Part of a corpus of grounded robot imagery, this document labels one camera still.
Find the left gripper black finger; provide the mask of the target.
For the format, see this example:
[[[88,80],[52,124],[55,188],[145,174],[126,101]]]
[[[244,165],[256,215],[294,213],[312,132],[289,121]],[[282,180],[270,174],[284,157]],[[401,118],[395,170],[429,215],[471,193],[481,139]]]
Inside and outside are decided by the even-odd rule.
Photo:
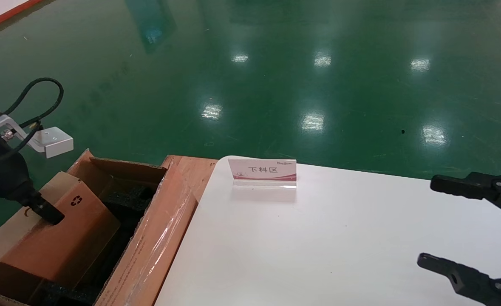
[[[49,224],[57,225],[65,218],[61,211],[45,200],[38,192],[28,196],[27,204],[33,212]]]

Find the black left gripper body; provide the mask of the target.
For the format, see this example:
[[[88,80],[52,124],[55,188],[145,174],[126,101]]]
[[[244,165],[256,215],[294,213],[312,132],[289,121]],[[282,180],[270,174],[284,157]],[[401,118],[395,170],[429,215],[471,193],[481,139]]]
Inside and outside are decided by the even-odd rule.
[[[0,198],[28,204],[35,197],[25,159],[0,137]]]

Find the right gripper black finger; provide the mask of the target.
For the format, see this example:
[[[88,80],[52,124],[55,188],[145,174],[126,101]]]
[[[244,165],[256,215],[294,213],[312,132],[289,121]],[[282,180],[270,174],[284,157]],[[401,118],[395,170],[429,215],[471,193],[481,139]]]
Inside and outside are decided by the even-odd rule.
[[[478,172],[470,172],[465,178],[437,175],[432,177],[430,188],[435,192],[467,199],[485,199],[501,209],[501,175]]]
[[[472,267],[425,252],[419,254],[417,265],[445,276],[456,294],[485,306],[501,306],[501,278],[493,279]]]

